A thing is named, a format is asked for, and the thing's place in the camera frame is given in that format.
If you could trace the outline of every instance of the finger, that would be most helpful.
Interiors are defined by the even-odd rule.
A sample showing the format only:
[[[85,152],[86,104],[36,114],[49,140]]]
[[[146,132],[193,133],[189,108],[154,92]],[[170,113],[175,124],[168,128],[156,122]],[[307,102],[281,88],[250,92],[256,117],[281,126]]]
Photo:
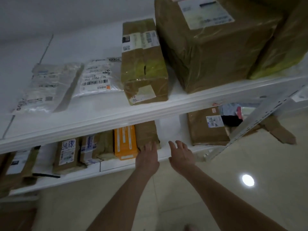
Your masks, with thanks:
[[[151,142],[148,142],[146,145],[145,145],[145,151],[151,151],[152,149],[152,144]]]
[[[178,147],[179,149],[183,149],[183,143],[182,143],[181,141],[176,140],[175,143],[177,144],[177,147]]]
[[[156,145],[156,142],[154,142],[154,143],[152,144],[152,152],[157,153],[157,145]]]
[[[185,150],[188,150],[188,147],[187,147],[187,145],[186,145],[185,143],[183,143],[183,148],[184,148]]]
[[[172,150],[176,150],[176,146],[174,145],[174,143],[172,141],[169,141],[168,143],[169,143],[171,152],[172,152]]]

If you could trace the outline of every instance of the white plastic bag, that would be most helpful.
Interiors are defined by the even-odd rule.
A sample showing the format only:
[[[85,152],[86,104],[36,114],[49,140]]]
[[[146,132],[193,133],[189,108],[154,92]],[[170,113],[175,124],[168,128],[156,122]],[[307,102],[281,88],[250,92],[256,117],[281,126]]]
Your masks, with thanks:
[[[121,57],[91,60],[85,64],[73,97],[123,91]]]
[[[81,65],[36,65],[32,70],[31,82],[13,114],[52,113],[63,100]]]

